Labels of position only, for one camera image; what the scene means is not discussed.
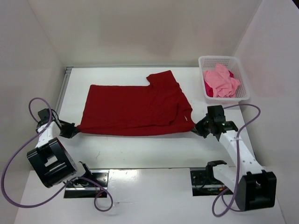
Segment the dark red t shirt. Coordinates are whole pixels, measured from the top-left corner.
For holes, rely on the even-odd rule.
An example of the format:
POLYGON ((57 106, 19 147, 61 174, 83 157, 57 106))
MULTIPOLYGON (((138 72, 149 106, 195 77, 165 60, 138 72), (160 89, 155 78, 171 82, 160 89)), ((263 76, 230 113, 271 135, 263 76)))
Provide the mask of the dark red t shirt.
POLYGON ((147 86, 91 85, 81 133, 155 136, 189 132, 192 107, 170 70, 147 76, 147 86))

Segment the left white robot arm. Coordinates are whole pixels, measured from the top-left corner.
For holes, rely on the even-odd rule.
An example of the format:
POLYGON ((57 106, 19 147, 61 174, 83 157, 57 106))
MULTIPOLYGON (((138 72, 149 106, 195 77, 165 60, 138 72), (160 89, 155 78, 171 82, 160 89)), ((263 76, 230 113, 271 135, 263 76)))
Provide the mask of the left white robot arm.
POLYGON ((38 121, 36 147, 27 153, 27 159, 43 185, 51 188, 76 174, 78 167, 58 137, 72 138, 79 133, 74 123, 62 120, 38 121))

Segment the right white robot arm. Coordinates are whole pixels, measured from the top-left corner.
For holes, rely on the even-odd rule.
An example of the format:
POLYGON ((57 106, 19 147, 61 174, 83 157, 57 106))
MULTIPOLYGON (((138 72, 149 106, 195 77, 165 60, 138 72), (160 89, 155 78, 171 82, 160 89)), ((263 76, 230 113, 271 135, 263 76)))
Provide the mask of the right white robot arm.
POLYGON ((206 115, 192 132, 206 138, 216 137, 235 164, 230 167, 225 161, 210 161, 206 165, 205 178, 209 183, 221 182, 234 195, 240 211, 271 208, 275 205, 277 179, 273 172, 266 171, 253 157, 238 134, 238 128, 224 116, 211 118, 206 115))

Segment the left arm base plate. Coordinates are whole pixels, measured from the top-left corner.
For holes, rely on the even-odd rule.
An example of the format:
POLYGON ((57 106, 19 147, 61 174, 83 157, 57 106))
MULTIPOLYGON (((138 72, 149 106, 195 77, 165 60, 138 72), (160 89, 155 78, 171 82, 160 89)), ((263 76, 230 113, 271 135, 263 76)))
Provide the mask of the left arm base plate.
MULTIPOLYGON (((107 190, 109 170, 91 169, 91 180, 97 182, 100 186, 107 190)), ((67 185, 64 190, 64 198, 95 198, 100 193, 99 198, 107 198, 107 193, 102 191, 97 185, 85 180, 76 180, 67 185)))

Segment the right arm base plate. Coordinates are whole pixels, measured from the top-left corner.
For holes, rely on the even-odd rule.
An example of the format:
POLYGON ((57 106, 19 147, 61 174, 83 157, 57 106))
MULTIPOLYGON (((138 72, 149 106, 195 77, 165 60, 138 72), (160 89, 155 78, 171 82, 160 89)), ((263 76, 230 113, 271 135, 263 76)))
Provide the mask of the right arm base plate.
POLYGON ((193 196, 216 196, 226 188, 220 181, 208 180, 205 168, 191 168, 190 177, 193 196))

